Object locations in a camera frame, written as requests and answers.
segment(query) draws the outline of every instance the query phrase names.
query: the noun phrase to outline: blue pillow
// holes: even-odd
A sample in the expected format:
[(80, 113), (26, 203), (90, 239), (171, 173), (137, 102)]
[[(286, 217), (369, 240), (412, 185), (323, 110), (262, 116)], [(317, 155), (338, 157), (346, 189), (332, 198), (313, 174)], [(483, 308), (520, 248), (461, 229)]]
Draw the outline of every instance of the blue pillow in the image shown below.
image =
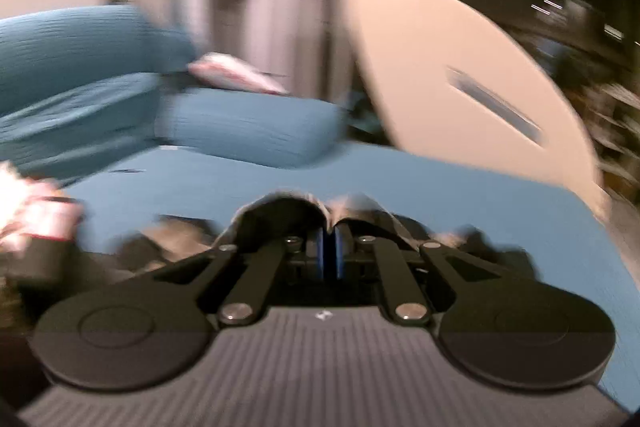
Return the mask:
[(321, 100), (190, 89), (174, 98), (164, 138), (176, 145), (271, 167), (296, 167), (341, 139), (344, 113)]
[(158, 84), (155, 73), (124, 74), (0, 115), (0, 162), (66, 183), (151, 147)]

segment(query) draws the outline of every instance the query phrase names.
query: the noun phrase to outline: red and white object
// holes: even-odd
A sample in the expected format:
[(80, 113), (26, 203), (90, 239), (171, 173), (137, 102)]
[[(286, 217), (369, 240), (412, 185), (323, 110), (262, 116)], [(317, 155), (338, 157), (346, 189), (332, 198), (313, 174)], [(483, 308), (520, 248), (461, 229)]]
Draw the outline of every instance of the red and white object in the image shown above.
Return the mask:
[(54, 180), (22, 178), (9, 162), (0, 164), (0, 250), (23, 253), (31, 237), (73, 238), (82, 205), (60, 198)]
[(221, 89), (289, 94), (282, 84), (231, 55), (219, 53), (203, 55), (189, 64), (189, 72), (209, 86)]
[(82, 216), (82, 205), (69, 198), (38, 198), (25, 210), (23, 233), (50, 241), (71, 241)]

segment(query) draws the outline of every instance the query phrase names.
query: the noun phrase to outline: metal bolt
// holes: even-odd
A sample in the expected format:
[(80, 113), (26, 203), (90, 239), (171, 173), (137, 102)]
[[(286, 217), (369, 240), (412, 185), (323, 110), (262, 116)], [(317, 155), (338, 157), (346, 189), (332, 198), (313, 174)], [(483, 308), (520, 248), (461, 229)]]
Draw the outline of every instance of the metal bolt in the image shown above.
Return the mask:
[(284, 245), (289, 253), (298, 253), (302, 248), (302, 238), (297, 235), (289, 235), (285, 237)]
[(244, 302), (234, 302), (232, 304), (222, 306), (220, 313), (228, 321), (241, 321), (249, 318), (254, 311), (249, 304), (245, 304)]
[(396, 315), (406, 321), (418, 321), (427, 314), (427, 308), (416, 302), (405, 302), (396, 308)]
[(358, 244), (360, 245), (360, 249), (366, 252), (371, 252), (373, 250), (373, 245), (376, 242), (376, 236), (374, 235), (361, 235), (356, 239)]
[(238, 247), (236, 245), (220, 245), (218, 250), (221, 252), (236, 253), (236, 251), (238, 251)]
[(318, 312), (316, 314), (316, 319), (320, 319), (321, 321), (324, 322), (329, 320), (333, 316), (334, 314), (332, 314), (332, 312), (330, 312), (329, 310), (322, 310), (321, 312)]
[(371, 243), (375, 243), (376, 236), (375, 235), (361, 235), (358, 238), (358, 243), (361, 245), (370, 245)]

